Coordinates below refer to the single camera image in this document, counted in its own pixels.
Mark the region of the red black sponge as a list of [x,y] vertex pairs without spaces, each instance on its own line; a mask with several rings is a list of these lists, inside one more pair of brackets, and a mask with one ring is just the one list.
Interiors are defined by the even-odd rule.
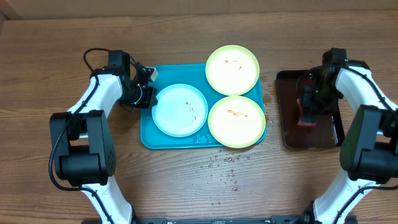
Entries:
[[299,119],[297,124],[303,127],[316,126],[317,123],[315,116],[313,115],[313,111],[308,106],[308,104],[304,102],[303,99],[299,98],[297,99],[297,106],[299,111]]

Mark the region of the yellow-green plate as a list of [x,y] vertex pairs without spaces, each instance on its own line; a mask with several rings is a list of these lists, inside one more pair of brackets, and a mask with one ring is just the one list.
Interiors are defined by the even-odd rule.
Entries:
[[266,119],[255,101],[244,96],[227,96],[212,106],[208,114],[208,127],[220,144],[244,148],[262,137]]
[[243,95],[259,79],[259,62],[255,55],[239,45],[216,49],[206,61],[205,75],[210,86],[226,96]]

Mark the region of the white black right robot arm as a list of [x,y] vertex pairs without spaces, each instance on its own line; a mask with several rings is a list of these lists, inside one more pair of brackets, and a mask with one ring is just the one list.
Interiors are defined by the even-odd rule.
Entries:
[[340,148],[341,170],[326,192],[302,213],[301,223],[347,223],[349,212],[372,190],[397,190],[397,105],[381,91],[364,61],[332,48],[322,64],[296,82],[298,125],[313,127],[317,115],[338,110],[345,98],[354,119]]

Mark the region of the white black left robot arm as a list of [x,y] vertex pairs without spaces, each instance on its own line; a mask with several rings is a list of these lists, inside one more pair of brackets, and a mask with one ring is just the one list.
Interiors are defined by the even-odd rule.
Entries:
[[100,223],[135,223],[135,212],[116,182],[116,153],[108,125],[115,104],[132,113],[157,104],[149,86],[158,76],[123,50],[107,50],[108,63],[90,70],[90,84],[78,102],[50,117],[52,150],[48,171],[56,188],[83,192]]

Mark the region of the light blue plate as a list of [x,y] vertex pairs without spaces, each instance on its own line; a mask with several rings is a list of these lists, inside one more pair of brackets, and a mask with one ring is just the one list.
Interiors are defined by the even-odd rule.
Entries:
[[190,136],[204,125],[208,117],[205,96],[191,85],[170,85],[161,90],[156,99],[152,118],[155,125],[169,136]]

